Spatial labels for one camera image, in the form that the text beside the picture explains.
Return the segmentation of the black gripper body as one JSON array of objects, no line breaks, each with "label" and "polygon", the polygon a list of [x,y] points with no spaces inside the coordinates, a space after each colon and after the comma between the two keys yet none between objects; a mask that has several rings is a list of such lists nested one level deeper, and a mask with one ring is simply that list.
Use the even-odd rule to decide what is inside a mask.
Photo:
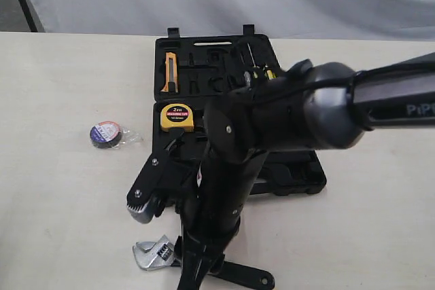
[{"label": "black gripper body", "polygon": [[200,164],[184,183],[181,236],[175,245],[181,266],[214,266],[237,235],[245,206],[243,164]]}]

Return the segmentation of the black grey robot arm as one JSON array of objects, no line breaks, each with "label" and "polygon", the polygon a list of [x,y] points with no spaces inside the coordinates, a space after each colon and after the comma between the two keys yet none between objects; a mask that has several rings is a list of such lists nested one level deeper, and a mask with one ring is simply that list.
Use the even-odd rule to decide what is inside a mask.
[{"label": "black grey robot arm", "polygon": [[208,138],[181,210],[180,289],[218,273],[268,154],[349,149],[376,129],[434,125],[434,55],[367,71],[303,60],[205,107]]}]

